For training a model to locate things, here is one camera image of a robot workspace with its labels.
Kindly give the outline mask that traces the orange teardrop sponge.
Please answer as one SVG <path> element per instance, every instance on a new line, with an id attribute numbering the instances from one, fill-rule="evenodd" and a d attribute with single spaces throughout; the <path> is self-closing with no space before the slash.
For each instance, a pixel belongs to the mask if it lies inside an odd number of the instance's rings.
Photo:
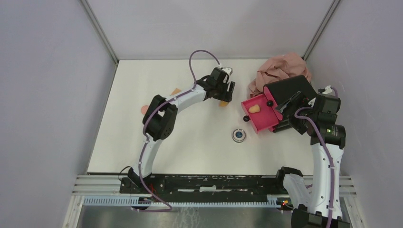
<path id="1" fill-rule="evenodd" d="M 251 106 L 251 107 L 248 109 L 248 112 L 249 112 L 250 114 L 259 113 L 259 112 L 260 112 L 260 106 L 259 106 L 258 104 L 255 104 L 255 105 Z"/>
<path id="2" fill-rule="evenodd" d="M 228 104 L 229 104 L 229 102 L 220 101 L 219 107 L 226 107 Z"/>

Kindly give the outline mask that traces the black drawer organizer case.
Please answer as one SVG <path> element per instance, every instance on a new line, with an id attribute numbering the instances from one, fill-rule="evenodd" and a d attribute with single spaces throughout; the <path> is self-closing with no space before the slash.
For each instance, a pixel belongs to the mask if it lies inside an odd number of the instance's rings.
<path id="1" fill-rule="evenodd" d="M 290 77 L 276 82 L 265 84 L 274 96 L 277 105 L 281 105 L 289 100 L 297 92 L 301 92 L 309 100 L 317 96 L 310 82 L 303 75 Z M 288 119 L 283 116 L 283 120 L 278 125 L 278 131 L 289 127 Z"/>

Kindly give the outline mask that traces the pink top drawer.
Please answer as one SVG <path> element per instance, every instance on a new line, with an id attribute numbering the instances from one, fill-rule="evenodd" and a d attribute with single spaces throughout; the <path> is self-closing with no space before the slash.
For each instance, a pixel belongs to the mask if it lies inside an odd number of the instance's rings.
<path id="1" fill-rule="evenodd" d="M 274 96 L 272 95 L 271 91 L 268 89 L 267 86 L 264 86 L 263 92 L 264 92 L 264 95 L 265 95 L 266 99 L 268 100 L 268 106 L 273 110 L 273 112 L 274 112 L 275 116 L 277 117 L 277 119 L 279 121 L 282 121 L 283 120 L 283 115 L 280 112 L 275 110 L 275 108 L 278 105 L 277 105 L 277 102 L 275 101 Z"/>

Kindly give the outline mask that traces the pink drawer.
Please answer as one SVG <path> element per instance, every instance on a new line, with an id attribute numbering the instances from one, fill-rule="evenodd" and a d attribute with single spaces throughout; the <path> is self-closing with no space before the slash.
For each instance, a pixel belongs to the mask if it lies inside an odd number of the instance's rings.
<path id="1" fill-rule="evenodd" d="M 275 101 L 274 96 L 272 95 L 271 91 L 268 89 L 267 86 L 264 86 L 263 92 L 264 92 L 264 95 L 265 95 L 266 99 L 268 100 L 268 106 L 273 110 L 273 112 L 274 112 L 275 116 L 277 117 L 277 119 L 279 121 L 282 121 L 283 120 L 283 115 L 280 112 L 275 110 L 275 108 L 278 105 L 277 105 L 277 102 Z"/>
<path id="2" fill-rule="evenodd" d="M 248 109 L 253 105 L 260 106 L 260 112 L 250 114 Z M 277 119 L 273 110 L 268 106 L 268 100 L 264 94 L 260 94 L 253 98 L 241 102 L 241 107 L 245 113 L 244 121 L 250 122 L 256 134 L 269 130 L 269 127 L 279 125 L 281 121 Z"/>
<path id="3" fill-rule="evenodd" d="M 276 133 L 278 131 L 278 125 L 269 127 L 269 131 L 272 132 L 272 133 Z"/>

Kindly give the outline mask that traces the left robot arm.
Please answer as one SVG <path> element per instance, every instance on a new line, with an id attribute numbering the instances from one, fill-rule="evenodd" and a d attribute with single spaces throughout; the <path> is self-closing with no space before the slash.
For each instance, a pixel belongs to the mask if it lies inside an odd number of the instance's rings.
<path id="1" fill-rule="evenodd" d="M 156 95 L 152 99 L 143 118 L 144 145 L 138 162 L 128 174 L 136 192 L 144 193 L 149 189 L 147 177 L 152 174 L 153 163 L 163 140 L 174 130 L 178 113 L 210 98 L 227 103 L 232 101 L 235 88 L 235 82 L 229 80 L 232 72 L 230 67 L 215 67 L 209 75 L 196 80 L 189 89 L 169 97 Z"/>

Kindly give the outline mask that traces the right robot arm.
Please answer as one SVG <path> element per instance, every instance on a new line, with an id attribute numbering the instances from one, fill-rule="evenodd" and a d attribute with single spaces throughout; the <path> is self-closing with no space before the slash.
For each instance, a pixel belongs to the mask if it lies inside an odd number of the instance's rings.
<path id="1" fill-rule="evenodd" d="M 300 134 L 310 136 L 313 154 L 313 183 L 306 186 L 297 169 L 282 167 L 274 181 L 277 192 L 288 193 L 293 205 L 293 228 L 348 228 L 340 206 L 340 165 L 346 132 L 336 124 L 341 106 L 332 86 L 320 89 L 313 99 L 296 92 L 275 110 L 288 118 L 289 125 Z"/>

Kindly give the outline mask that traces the square tan makeup sponge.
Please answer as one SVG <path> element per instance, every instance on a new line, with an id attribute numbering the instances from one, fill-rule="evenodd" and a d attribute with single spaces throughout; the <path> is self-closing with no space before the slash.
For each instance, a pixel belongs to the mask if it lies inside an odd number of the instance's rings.
<path id="1" fill-rule="evenodd" d="M 174 89 L 174 91 L 172 91 L 171 96 L 176 95 L 180 92 L 181 92 L 181 89 L 176 88 L 176 89 Z"/>

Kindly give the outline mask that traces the pink bottom drawer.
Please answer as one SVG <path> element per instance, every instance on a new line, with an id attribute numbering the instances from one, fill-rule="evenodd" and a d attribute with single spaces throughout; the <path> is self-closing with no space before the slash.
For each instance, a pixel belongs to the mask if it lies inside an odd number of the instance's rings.
<path id="1" fill-rule="evenodd" d="M 278 131 L 278 125 L 269 127 L 269 131 L 272 132 L 272 133 L 276 133 Z"/>

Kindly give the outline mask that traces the round clear powder jar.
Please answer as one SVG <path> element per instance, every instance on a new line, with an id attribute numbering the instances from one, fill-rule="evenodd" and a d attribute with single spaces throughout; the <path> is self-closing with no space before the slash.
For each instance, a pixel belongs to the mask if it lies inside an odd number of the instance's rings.
<path id="1" fill-rule="evenodd" d="M 231 136 L 232 136 L 233 141 L 236 142 L 236 143 L 244 142 L 246 140 L 246 137 L 247 137 L 246 132 L 243 129 L 239 129 L 239 128 L 235 129 L 232 132 Z"/>

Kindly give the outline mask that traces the pink crumpled cloth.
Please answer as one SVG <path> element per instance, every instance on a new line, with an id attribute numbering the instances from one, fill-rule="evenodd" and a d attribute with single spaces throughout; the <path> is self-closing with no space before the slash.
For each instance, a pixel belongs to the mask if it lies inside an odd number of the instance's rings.
<path id="1" fill-rule="evenodd" d="M 256 77 L 248 85 L 249 98 L 263 93 L 266 84 L 303 75 L 309 82 L 312 79 L 306 61 L 297 53 L 287 53 L 269 58 L 256 72 Z"/>

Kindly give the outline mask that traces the round pink powder puff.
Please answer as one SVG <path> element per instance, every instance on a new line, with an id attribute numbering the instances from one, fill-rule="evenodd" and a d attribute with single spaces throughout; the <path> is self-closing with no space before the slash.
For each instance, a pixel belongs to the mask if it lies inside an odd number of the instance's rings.
<path id="1" fill-rule="evenodd" d="M 141 107 L 141 114 L 142 115 L 145 115 L 146 113 L 147 113 L 147 111 L 148 111 L 148 109 L 149 109 L 149 106 L 148 105 L 144 105 L 144 106 L 142 106 Z"/>

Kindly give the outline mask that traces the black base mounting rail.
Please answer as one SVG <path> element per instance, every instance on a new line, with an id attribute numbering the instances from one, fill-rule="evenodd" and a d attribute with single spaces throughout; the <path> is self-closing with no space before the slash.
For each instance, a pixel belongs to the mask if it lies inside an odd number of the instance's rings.
<path id="1" fill-rule="evenodd" d="M 168 203 L 255 203 L 267 196 L 286 195 L 276 176 L 152 174 L 145 187 L 135 186 L 128 177 L 121 180 L 122 194 L 153 192 Z"/>

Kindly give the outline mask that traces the aluminium frame rail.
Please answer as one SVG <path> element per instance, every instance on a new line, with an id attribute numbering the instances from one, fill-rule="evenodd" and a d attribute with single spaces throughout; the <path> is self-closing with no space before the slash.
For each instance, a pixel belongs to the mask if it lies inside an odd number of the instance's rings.
<path id="1" fill-rule="evenodd" d="M 65 228 L 288 228 L 292 202 L 273 175 L 154 174 L 149 188 L 124 174 L 79 175 Z"/>

